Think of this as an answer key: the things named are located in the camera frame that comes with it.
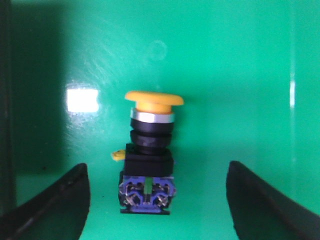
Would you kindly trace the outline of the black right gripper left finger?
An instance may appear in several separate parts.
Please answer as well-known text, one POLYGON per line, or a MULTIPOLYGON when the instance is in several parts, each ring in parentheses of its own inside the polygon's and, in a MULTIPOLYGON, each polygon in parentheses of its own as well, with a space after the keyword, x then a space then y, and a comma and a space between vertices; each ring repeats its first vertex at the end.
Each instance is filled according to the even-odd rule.
POLYGON ((0 218, 2 240, 78 240, 90 210, 85 163, 0 218))

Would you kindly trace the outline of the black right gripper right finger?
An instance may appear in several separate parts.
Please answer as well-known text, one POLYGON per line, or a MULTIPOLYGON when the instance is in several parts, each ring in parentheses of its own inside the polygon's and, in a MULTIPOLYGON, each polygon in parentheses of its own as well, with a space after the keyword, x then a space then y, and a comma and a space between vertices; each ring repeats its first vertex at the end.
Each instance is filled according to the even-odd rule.
POLYGON ((318 240, 320 217, 239 161, 231 161, 226 197, 240 240, 318 240))

